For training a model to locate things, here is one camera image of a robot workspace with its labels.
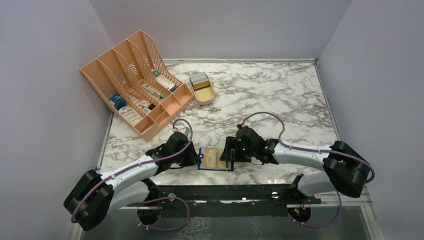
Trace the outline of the black leather card holder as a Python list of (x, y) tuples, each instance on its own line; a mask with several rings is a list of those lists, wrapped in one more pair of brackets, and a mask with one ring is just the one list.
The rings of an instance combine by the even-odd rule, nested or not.
[(233, 172), (233, 162), (226, 162), (220, 160), (220, 157), (222, 156), (223, 152), (223, 149), (201, 147), (199, 149), (201, 163), (197, 165), (197, 169), (205, 171)]

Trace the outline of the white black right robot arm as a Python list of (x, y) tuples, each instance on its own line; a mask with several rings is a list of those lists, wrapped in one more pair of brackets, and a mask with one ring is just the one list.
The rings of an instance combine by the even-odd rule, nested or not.
[(263, 139), (252, 128), (238, 126), (235, 136), (228, 136), (220, 161), (262, 164), (293, 164), (317, 169), (318, 173), (298, 175), (288, 190), (289, 199), (300, 204), (315, 194), (337, 191), (351, 198), (359, 198), (372, 172), (370, 164), (347, 143), (306, 148), (298, 144)]

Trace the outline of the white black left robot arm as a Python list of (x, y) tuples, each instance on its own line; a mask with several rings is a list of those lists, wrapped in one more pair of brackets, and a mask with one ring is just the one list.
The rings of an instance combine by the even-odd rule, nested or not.
[(85, 172), (63, 206), (71, 214), (72, 223), (89, 231), (114, 210), (141, 202), (149, 206), (165, 197), (152, 177), (172, 169), (174, 164), (184, 168), (200, 163), (201, 156), (193, 143), (176, 131), (165, 143), (148, 150), (133, 163), (104, 174), (95, 170)]

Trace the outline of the yellow credit card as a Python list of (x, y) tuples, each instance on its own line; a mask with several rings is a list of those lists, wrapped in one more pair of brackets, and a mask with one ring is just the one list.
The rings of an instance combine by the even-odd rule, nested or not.
[(227, 168), (227, 162), (225, 160), (217, 160), (216, 167), (218, 169), (226, 169)]
[(203, 162), (204, 168), (216, 168), (217, 167), (217, 149), (215, 148), (204, 148), (203, 149)]

